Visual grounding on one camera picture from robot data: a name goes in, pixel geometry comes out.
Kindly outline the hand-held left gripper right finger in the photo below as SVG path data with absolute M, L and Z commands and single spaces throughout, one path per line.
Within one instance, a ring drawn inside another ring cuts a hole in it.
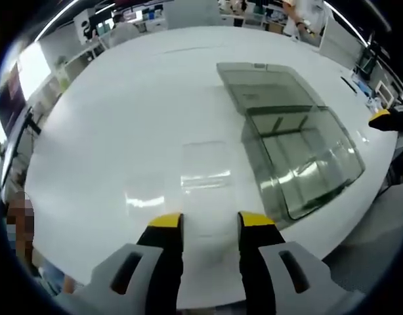
M 265 215 L 238 213 L 240 273 L 249 312 L 334 312 L 339 286 L 329 267 Z

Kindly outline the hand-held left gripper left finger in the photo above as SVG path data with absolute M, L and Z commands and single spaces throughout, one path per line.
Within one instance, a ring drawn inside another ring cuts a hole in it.
M 182 213 L 156 217 L 136 243 L 97 265 L 91 281 L 56 301 L 67 314 L 176 314 L 183 273 Z

